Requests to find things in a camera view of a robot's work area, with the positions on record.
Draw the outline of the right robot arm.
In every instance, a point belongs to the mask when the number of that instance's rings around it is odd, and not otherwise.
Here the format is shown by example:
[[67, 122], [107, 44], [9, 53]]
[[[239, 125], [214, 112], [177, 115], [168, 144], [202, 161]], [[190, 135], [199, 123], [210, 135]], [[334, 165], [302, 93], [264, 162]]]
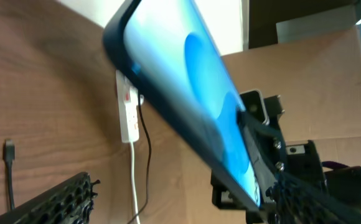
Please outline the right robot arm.
[[213, 204], [247, 223], [361, 223], [361, 167], [322, 161], [313, 141], [287, 145], [282, 113], [278, 96], [225, 96], [222, 161], [241, 191], [212, 175]]

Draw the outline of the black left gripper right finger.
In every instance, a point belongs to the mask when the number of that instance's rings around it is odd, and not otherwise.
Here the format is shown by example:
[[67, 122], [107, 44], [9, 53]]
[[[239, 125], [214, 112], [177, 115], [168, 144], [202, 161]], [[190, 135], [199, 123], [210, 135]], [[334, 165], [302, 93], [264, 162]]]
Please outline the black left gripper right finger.
[[275, 203], [278, 223], [361, 224], [360, 212], [287, 172], [276, 174], [266, 194]]

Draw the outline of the blue Galaxy smartphone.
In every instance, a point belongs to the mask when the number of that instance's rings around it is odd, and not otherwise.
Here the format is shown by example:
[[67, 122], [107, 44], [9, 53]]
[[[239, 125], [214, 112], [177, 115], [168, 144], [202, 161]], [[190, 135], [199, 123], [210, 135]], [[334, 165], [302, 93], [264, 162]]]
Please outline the blue Galaxy smartphone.
[[237, 123], [245, 106], [192, 0], [127, 0], [103, 32], [114, 66], [250, 210], [261, 205]]

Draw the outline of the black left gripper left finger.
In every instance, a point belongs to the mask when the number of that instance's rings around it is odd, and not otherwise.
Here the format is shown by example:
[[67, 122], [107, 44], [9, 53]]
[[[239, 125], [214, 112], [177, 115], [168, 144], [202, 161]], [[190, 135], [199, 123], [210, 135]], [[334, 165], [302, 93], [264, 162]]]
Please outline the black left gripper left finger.
[[80, 172], [0, 215], [0, 224], [89, 224], [98, 195], [93, 188], [100, 183]]

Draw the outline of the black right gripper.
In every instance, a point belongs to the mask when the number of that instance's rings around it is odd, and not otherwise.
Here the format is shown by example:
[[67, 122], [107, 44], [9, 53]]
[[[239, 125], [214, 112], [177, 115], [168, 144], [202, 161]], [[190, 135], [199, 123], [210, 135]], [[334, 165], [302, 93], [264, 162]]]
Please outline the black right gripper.
[[280, 216], [280, 181], [283, 172], [322, 193], [327, 192], [326, 177], [315, 144], [288, 146], [279, 119], [284, 110], [278, 95], [242, 95], [247, 111], [237, 114], [237, 126], [255, 173], [253, 195], [260, 200], [258, 209], [242, 204], [215, 175], [211, 176], [212, 203], [221, 210], [244, 210], [248, 218]]

